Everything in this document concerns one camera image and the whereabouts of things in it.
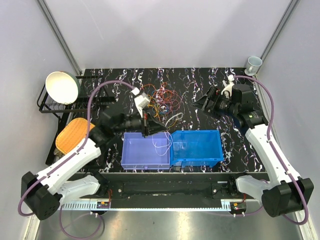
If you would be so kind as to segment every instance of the blue plastic bin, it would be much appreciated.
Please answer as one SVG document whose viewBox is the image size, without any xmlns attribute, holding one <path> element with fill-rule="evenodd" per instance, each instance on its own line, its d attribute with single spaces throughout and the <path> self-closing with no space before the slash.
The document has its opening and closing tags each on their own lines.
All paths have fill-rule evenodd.
<svg viewBox="0 0 320 240">
<path fill-rule="evenodd" d="M 126 170 L 163 170 L 170 168 L 169 140 L 164 132 L 143 137 L 140 132 L 125 132 L 121 166 Z"/>
<path fill-rule="evenodd" d="M 209 166 L 224 160 L 219 130 L 175 131 L 170 148 L 170 165 Z"/>
</svg>

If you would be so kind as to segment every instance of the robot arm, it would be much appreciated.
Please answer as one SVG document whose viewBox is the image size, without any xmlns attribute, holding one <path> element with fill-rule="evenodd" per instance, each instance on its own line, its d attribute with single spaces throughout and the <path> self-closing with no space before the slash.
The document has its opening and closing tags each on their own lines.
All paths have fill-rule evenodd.
<svg viewBox="0 0 320 240">
<path fill-rule="evenodd" d="M 36 175 L 27 172 L 22 177 L 21 196 L 29 191 L 24 202 L 39 220 L 49 218 L 60 205 L 72 200 L 86 195 L 102 197 L 107 193 L 108 181 L 99 173 L 67 181 L 87 163 L 108 151 L 116 140 L 116 133 L 140 131 L 143 136 L 149 136 L 167 130 L 144 110 L 150 102 L 147 95 L 140 93 L 137 88 L 132 93 L 136 96 L 134 102 L 138 113 L 125 115 L 121 113 L 121 107 L 110 104 L 100 115 L 88 139 L 84 138 L 72 151 Z"/>
<path fill-rule="evenodd" d="M 255 98 L 250 86 L 231 83 L 228 87 L 229 89 L 225 87 L 222 92 L 216 87 L 211 87 L 192 105 L 214 118 L 232 117 L 237 128 L 254 147 L 270 179 L 270 183 L 265 183 L 250 175 L 240 173 L 239 177 L 232 177 L 229 180 L 231 194 L 244 193 L 259 200 L 271 217 L 302 210 L 301 198 L 288 173 L 292 174 L 297 181 L 307 203 L 314 189 L 312 181 L 309 178 L 301 178 L 290 165 L 272 134 L 270 140 L 267 139 L 268 121 L 262 111 L 254 109 Z M 288 167 L 288 171 L 284 170 L 269 141 L 272 141 L 276 151 Z"/>
</svg>

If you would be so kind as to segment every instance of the shiny floor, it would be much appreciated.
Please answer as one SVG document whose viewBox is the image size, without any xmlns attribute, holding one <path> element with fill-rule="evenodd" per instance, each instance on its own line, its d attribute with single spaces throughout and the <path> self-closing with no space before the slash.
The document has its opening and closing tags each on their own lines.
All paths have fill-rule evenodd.
<svg viewBox="0 0 320 240">
<path fill-rule="evenodd" d="M 249 202 L 248 212 L 258 208 Z M 82 215 L 64 211 L 62 222 Z M 59 228 L 59 214 L 40 223 L 37 240 L 68 240 Z M 104 229 L 93 240 L 301 240 L 299 227 L 283 217 L 271 218 L 265 211 L 247 217 L 215 216 L 208 212 L 110 211 L 103 215 Z M 99 220 L 88 215 L 66 228 L 75 237 L 95 231 Z"/>
</svg>

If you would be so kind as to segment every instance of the lavender plastic bin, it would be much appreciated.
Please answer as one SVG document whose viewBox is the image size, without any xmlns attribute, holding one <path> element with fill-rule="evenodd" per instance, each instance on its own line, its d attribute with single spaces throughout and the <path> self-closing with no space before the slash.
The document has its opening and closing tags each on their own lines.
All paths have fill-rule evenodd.
<svg viewBox="0 0 320 240">
<path fill-rule="evenodd" d="M 156 146 L 169 144 L 164 132 L 147 137 L 143 137 L 140 132 L 125 132 L 121 166 L 125 170 L 169 169 L 170 150 L 167 151 L 168 147 L 155 149 L 153 142 Z"/>
</svg>

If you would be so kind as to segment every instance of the dish rack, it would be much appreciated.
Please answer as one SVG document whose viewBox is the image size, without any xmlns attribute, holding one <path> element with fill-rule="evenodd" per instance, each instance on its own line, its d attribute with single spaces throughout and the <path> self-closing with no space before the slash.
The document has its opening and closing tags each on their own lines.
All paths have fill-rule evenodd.
<svg viewBox="0 0 320 240">
<path fill-rule="evenodd" d="M 68 124 L 68 121 L 74 118 L 87 118 L 88 100 L 94 89 L 103 83 L 105 80 L 103 76 L 75 76 L 80 82 L 80 92 L 75 102 L 71 104 L 62 104 L 54 101 L 46 90 L 46 85 L 43 86 L 40 95 L 37 99 L 37 106 L 39 111 L 43 114 L 53 114 L 58 118 L 58 128 L 51 145 L 51 149 L 45 161 L 45 164 L 50 166 L 55 162 L 56 138 L 59 133 Z M 109 96 L 107 88 L 104 86 L 99 89 L 94 96 L 90 109 L 91 121 L 94 122 L 98 115 L 98 109 L 104 109 L 109 103 L 115 102 L 114 96 Z"/>
</svg>

